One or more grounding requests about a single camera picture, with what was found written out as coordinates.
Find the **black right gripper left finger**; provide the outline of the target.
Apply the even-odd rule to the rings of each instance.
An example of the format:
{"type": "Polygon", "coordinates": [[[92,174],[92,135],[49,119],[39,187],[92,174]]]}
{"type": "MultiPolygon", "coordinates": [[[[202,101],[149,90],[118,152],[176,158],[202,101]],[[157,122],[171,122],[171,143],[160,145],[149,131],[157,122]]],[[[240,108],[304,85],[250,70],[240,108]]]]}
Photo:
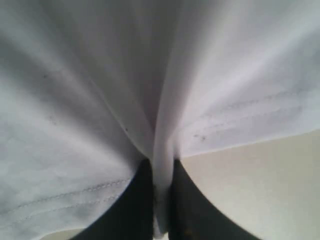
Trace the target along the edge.
{"type": "Polygon", "coordinates": [[[153,201],[152,169],[150,161],[145,159],[117,201],[84,230],[84,239],[151,240],[153,201]]]}

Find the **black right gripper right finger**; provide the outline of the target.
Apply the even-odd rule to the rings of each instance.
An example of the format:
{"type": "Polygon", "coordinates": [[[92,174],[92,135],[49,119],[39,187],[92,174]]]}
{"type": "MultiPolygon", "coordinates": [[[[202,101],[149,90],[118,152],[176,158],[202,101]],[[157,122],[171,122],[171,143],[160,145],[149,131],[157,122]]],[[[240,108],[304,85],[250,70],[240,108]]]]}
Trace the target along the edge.
{"type": "Polygon", "coordinates": [[[170,240],[257,240],[202,194],[180,160],[174,161],[170,188],[170,240]]]}

